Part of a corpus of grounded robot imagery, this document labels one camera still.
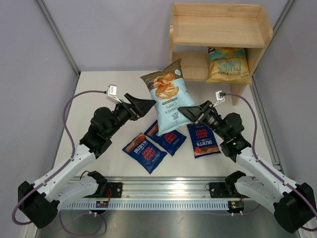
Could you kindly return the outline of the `light blue cassava chips bag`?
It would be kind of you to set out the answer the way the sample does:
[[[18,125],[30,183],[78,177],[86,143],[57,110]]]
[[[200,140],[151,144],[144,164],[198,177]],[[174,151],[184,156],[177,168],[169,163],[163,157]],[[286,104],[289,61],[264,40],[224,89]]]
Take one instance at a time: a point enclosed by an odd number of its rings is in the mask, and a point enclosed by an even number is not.
[[[162,71],[143,75],[141,79],[146,84],[151,98],[156,101],[159,136],[190,123],[178,110],[179,107],[195,105],[184,82],[181,59],[175,60]]]

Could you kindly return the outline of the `blue burts chips bag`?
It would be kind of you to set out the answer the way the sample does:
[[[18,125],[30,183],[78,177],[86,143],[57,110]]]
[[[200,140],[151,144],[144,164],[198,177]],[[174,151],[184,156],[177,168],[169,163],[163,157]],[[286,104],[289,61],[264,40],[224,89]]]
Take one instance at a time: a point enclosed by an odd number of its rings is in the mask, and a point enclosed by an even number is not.
[[[135,159],[151,174],[167,155],[157,148],[143,133],[138,134],[123,149],[123,152]]]
[[[166,134],[159,135],[158,121],[154,123],[145,131],[145,135],[149,137],[153,142],[162,147],[171,156],[174,156],[176,151],[182,146],[186,140],[186,136],[177,130],[173,130]]]
[[[191,138],[194,158],[221,153],[213,131],[206,125],[194,123],[187,125]]]

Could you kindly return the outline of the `large yellow kettle chips bag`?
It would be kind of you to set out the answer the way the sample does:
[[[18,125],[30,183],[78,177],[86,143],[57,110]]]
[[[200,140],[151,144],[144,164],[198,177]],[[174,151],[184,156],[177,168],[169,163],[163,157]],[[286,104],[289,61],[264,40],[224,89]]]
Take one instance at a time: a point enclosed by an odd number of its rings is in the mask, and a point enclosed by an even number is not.
[[[244,48],[208,47],[208,54],[208,83],[252,83]]]

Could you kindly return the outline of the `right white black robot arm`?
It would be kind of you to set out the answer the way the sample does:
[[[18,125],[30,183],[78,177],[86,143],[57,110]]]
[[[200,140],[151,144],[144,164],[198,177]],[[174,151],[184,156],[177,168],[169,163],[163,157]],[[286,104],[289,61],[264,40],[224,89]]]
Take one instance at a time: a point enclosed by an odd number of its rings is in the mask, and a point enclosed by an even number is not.
[[[259,156],[254,145],[242,135],[244,127],[237,113],[222,118],[210,101],[199,106],[179,107],[179,112],[195,124],[204,124],[218,135],[222,153],[248,170],[259,183],[242,172],[232,174],[225,184],[229,196],[244,195],[270,211],[289,233],[304,229],[317,215],[314,190],[307,183],[298,184]]]

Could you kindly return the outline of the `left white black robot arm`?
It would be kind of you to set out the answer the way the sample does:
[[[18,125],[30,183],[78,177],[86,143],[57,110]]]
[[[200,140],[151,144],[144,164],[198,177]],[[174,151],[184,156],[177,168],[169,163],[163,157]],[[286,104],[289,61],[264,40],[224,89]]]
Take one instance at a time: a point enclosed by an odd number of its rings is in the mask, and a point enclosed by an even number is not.
[[[116,99],[115,107],[95,110],[88,131],[79,144],[72,144],[72,152],[56,168],[33,183],[24,181],[18,187],[18,203],[13,209],[12,220],[17,225],[34,224],[42,229],[49,225],[67,205],[86,196],[102,197],[107,191],[107,180],[93,171],[88,178],[68,185],[83,168],[98,159],[111,145],[111,138],[129,120],[144,117],[155,105],[155,100],[138,99],[126,93],[126,102]],[[17,221],[20,210],[28,222]]]

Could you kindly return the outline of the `wooden two-tier shelf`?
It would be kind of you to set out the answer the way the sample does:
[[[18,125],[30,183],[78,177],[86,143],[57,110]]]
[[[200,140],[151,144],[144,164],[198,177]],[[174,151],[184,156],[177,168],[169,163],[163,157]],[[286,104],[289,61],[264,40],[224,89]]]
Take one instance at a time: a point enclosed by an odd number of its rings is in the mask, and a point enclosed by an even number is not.
[[[169,27],[169,60],[181,59],[184,79],[205,82],[207,53],[177,52],[174,46],[237,47],[246,50],[250,74],[273,38],[267,11],[259,4],[173,3]]]

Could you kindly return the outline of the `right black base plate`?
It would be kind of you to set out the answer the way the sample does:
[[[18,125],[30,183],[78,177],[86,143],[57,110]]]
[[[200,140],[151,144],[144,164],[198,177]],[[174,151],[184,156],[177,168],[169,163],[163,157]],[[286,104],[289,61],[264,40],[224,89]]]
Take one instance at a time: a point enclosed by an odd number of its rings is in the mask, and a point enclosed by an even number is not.
[[[209,191],[211,198],[242,198],[234,185],[225,182],[210,182]]]

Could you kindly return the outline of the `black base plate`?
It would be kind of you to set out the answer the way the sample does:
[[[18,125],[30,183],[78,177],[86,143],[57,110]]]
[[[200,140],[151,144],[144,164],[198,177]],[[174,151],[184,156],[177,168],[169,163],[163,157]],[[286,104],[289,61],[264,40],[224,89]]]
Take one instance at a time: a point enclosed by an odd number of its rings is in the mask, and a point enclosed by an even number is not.
[[[211,198],[242,198],[234,185],[225,182],[210,182],[209,191]]]
[[[107,182],[106,185],[99,186],[97,191],[92,195],[87,195],[85,198],[121,198],[123,183]]]

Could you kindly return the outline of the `aluminium mounting rail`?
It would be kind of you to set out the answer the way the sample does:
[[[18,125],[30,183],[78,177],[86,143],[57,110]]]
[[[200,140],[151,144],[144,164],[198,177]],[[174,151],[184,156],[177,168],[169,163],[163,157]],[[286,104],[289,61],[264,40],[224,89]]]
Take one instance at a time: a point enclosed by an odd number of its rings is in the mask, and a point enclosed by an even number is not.
[[[107,177],[122,183],[121,200],[168,201],[210,200],[210,182],[223,182],[225,177]]]

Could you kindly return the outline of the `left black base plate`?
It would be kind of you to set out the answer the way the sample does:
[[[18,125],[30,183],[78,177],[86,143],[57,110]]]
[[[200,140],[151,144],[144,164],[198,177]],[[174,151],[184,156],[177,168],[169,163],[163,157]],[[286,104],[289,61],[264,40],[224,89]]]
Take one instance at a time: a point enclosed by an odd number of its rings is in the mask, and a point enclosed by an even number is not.
[[[99,186],[97,191],[92,195],[87,195],[85,198],[121,198],[123,183],[107,182],[106,185]]]

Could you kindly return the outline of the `left aluminium frame post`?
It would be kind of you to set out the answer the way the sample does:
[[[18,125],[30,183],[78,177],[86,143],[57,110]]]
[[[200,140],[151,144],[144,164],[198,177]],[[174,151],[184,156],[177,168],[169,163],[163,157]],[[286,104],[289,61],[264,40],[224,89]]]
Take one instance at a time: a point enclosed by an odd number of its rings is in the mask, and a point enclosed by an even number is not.
[[[39,7],[39,10],[44,16],[45,21],[47,22],[50,30],[52,31],[52,34],[54,35],[60,49],[62,50],[66,60],[68,61],[69,65],[71,66],[72,70],[74,71],[77,78],[80,77],[80,69],[77,66],[77,63],[75,62],[69,48],[67,47],[60,31],[58,30],[58,27],[47,7],[44,0],[35,0],[35,3]]]

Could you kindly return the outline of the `aluminium frame post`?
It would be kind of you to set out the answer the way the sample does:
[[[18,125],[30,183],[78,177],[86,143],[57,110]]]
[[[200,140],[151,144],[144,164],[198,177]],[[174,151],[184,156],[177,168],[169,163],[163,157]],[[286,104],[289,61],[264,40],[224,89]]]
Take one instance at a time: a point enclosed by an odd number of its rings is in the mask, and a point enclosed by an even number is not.
[[[276,22],[275,22],[275,24],[274,24],[274,26],[273,26],[273,36],[272,36],[272,40],[271,40],[271,42],[269,43],[269,45],[268,45],[266,51],[264,52],[263,57],[267,54],[268,49],[270,48],[271,44],[273,43],[274,38],[276,37],[276,35],[277,35],[277,33],[278,33],[280,27],[283,25],[285,19],[287,18],[288,14],[289,14],[289,12],[291,11],[292,7],[294,6],[295,2],[296,2],[295,0],[288,0],[288,1],[286,2],[286,4],[284,5],[284,7],[283,7],[283,9],[282,9],[282,11],[281,11],[281,13],[280,13],[278,19],[276,20]],[[259,65],[260,65],[261,62],[263,61],[263,57],[260,59],[259,64],[258,64],[258,66],[256,67],[254,73],[256,73],[256,72],[258,71]]]
[[[35,0],[35,3],[39,7],[39,10],[44,16],[45,21],[47,22],[50,30],[52,31],[52,34],[54,35],[60,49],[62,50],[66,60],[68,61],[69,65],[71,66],[72,70],[74,71],[77,78],[80,77],[80,69],[77,66],[77,63],[75,62],[69,48],[67,47],[60,31],[58,30],[58,27],[47,7],[44,0]]]

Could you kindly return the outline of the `right aluminium frame post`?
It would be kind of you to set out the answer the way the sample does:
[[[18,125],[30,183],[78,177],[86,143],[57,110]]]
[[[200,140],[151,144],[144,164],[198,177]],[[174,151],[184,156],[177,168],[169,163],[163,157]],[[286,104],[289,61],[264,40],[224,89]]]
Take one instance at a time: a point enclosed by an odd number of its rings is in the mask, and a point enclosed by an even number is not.
[[[288,0],[288,1],[286,2],[286,4],[284,5],[284,7],[283,7],[283,9],[282,9],[282,11],[281,11],[281,13],[280,13],[278,19],[276,20],[276,22],[275,22],[275,24],[274,24],[274,26],[273,26],[273,36],[272,36],[272,40],[271,40],[271,42],[269,43],[269,45],[268,45],[266,51],[264,52],[263,57],[267,54],[268,49],[270,48],[271,44],[273,43],[274,38],[276,37],[276,35],[277,35],[277,33],[278,33],[280,27],[283,25],[285,19],[287,18],[288,14],[289,14],[289,12],[291,11],[292,7],[294,6],[295,2],[296,2],[295,0]],[[260,59],[259,64],[258,64],[258,66],[256,67],[254,73],[256,73],[256,72],[258,71],[259,65],[260,65],[261,62],[263,61],[263,57]]]

